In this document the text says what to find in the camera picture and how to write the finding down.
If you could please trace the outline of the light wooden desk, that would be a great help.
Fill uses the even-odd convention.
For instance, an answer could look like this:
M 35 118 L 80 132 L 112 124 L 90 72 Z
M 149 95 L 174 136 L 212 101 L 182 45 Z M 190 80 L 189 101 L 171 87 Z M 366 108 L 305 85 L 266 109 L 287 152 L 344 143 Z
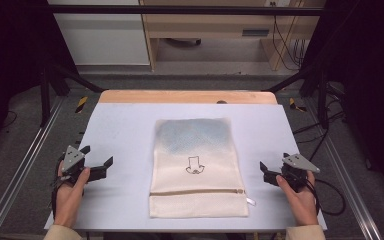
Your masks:
M 324 7 L 327 0 L 138 0 L 142 6 L 239 6 L 239 7 Z M 142 16 L 149 40 L 151 62 L 156 62 L 157 42 L 163 38 L 244 38 L 259 39 L 272 70 L 286 59 L 294 40 L 309 41 L 317 16 L 256 15 L 159 15 Z

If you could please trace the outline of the white cabinet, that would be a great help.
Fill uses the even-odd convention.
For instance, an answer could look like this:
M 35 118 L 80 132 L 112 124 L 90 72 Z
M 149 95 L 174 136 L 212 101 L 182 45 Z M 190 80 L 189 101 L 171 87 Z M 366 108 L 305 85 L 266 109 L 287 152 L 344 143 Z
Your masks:
M 140 14 L 55 14 L 74 63 L 148 65 Z

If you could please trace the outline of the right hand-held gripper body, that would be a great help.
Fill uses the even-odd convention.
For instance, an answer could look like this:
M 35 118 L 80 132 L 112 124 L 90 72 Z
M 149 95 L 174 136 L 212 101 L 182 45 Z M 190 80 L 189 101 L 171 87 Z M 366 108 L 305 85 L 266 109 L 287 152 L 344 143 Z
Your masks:
M 281 175 L 295 192 L 306 186 L 308 171 L 320 172 L 317 166 L 301 154 L 293 154 L 288 158 L 282 158 L 282 162 Z

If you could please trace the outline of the yellow black tape piece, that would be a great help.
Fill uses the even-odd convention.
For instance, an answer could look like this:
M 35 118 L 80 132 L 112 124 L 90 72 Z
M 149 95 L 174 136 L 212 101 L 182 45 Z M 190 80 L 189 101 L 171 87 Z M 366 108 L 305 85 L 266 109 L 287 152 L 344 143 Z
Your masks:
M 88 97 L 87 96 L 82 96 L 77 104 L 75 113 L 81 113 L 86 102 L 87 102 Z
M 297 110 L 300 112 L 307 112 L 306 107 L 297 106 L 295 103 L 295 100 L 293 98 L 289 98 L 289 106 L 290 106 L 290 109 L 292 109 L 292 110 Z

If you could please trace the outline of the person's left hand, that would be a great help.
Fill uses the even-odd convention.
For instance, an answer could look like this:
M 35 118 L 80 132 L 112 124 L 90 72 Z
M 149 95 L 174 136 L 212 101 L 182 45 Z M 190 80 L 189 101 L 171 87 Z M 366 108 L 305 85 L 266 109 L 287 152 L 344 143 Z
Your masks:
M 54 224 L 72 228 L 77 219 L 83 190 L 90 176 L 90 169 L 85 167 L 74 185 L 62 183 L 56 195 Z

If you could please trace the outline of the person's right hand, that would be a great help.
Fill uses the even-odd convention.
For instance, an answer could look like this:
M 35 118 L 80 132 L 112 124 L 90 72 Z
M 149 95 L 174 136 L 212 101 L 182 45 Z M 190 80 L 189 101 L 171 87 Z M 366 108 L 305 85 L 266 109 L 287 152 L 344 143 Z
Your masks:
M 295 192 L 280 175 L 276 177 L 276 181 L 288 200 L 296 225 L 318 225 L 316 200 L 313 193 L 307 187 Z

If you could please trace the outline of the black horizontal frame bar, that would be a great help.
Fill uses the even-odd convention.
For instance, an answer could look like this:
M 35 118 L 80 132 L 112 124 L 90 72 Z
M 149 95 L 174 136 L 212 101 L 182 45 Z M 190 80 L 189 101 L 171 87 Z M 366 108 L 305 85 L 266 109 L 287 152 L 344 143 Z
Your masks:
M 64 14 L 187 14 L 321 16 L 324 8 L 238 7 L 238 6 L 134 6 L 134 5 L 49 5 L 52 13 Z

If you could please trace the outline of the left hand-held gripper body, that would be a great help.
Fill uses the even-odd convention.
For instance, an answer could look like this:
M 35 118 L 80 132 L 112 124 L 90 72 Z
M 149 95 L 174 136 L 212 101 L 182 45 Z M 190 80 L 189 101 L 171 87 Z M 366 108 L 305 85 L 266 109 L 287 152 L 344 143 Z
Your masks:
M 62 156 L 62 166 L 57 169 L 57 171 L 61 172 L 61 175 L 57 178 L 58 186 L 63 182 L 69 182 L 72 185 L 77 182 L 84 169 L 85 155 L 71 145 L 67 147 Z

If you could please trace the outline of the white table cover sheet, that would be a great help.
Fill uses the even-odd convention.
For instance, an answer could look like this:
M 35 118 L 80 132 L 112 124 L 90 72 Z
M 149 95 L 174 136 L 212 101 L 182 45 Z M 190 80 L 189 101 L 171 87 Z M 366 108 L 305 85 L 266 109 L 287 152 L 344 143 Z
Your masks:
M 227 118 L 236 146 L 249 214 L 239 218 L 162 219 L 149 215 L 155 124 L 160 119 Z M 277 170 L 284 154 L 298 151 L 282 106 L 276 104 L 100 103 L 81 141 L 89 166 L 114 160 L 104 179 L 85 188 L 78 230 L 91 232 L 268 232 L 295 221 L 280 188 L 267 184 L 259 166 Z

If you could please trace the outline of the aluminium floor rail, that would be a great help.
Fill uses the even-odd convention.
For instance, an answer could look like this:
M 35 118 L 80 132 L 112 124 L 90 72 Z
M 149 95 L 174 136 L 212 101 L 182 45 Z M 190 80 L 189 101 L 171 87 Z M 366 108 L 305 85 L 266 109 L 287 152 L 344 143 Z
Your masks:
M 51 108 L 50 117 L 39 128 L 34 140 L 30 144 L 28 151 L 24 155 L 20 165 L 8 184 L 5 192 L 0 199 L 0 227 L 2 226 L 9 210 L 11 209 L 31 167 L 33 166 L 40 150 L 47 139 L 55 120 L 57 119 L 61 107 L 65 102 L 65 97 L 57 96 Z
M 364 238 L 366 240 L 383 240 L 357 186 L 347 172 L 345 165 L 329 136 L 325 137 L 322 147 L 332 165 L 333 171 L 343 190 L 345 199 L 348 202 L 348 206 L 352 210 Z

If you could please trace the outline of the black curtain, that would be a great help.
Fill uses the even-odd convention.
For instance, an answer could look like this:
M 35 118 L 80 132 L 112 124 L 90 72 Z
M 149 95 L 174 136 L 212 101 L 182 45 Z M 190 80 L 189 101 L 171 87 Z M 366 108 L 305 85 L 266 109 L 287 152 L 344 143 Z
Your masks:
M 29 11 L 48 0 L 0 0 L 0 130 L 10 99 L 40 84 L 45 60 L 77 71 L 54 15 Z
M 343 42 L 327 79 L 343 84 L 345 110 L 370 162 L 384 175 L 384 0 L 326 0 L 332 15 L 318 21 L 305 56 L 311 63 L 342 20 Z

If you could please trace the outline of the black metal stand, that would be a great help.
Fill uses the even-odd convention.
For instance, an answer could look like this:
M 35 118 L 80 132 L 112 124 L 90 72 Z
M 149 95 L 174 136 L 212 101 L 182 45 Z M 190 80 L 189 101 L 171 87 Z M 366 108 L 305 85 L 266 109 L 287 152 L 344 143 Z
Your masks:
M 67 96 L 70 92 L 70 88 L 66 83 L 66 79 L 71 79 L 95 93 L 102 93 L 104 91 L 104 88 L 87 81 L 78 73 L 70 71 L 58 64 L 46 65 L 40 72 L 39 78 L 42 108 L 41 127 L 50 120 L 51 106 L 49 87 L 52 87 L 58 96 Z
M 305 68 L 302 68 L 294 75 L 288 77 L 286 80 L 272 87 L 269 87 L 268 89 L 264 89 L 264 92 L 276 93 L 300 79 L 304 79 L 304 83 L 299 90 L 299 93 L 302 97 L 309 97 L 315 90 L 318 90 L 317 120 L 324 129 L 327 129 L 329 126 L 326 107 L 328 81 L 323 66 L 311 64 Z

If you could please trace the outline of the white mesh laundry bag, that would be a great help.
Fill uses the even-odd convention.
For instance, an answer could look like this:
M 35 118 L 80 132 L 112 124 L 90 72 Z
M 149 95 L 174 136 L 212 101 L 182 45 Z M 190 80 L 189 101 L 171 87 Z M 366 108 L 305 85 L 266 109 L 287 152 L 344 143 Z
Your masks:
M 152 218 L 249 215 L 228 119 L 159 120 L 153 154 Z

